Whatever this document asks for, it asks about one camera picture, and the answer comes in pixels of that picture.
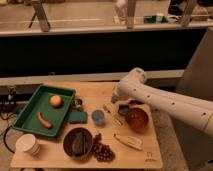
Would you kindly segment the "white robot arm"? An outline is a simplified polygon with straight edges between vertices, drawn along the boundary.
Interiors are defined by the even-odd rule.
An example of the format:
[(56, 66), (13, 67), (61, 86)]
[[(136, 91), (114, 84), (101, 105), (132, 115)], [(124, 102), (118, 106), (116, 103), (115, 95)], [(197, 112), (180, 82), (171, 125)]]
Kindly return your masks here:
[(111, 102), (135, 99), (213, 137), (213, 102), (153, 88), (145, 84), (146, 80), (143, 69), (133, 68), (115, 84)]

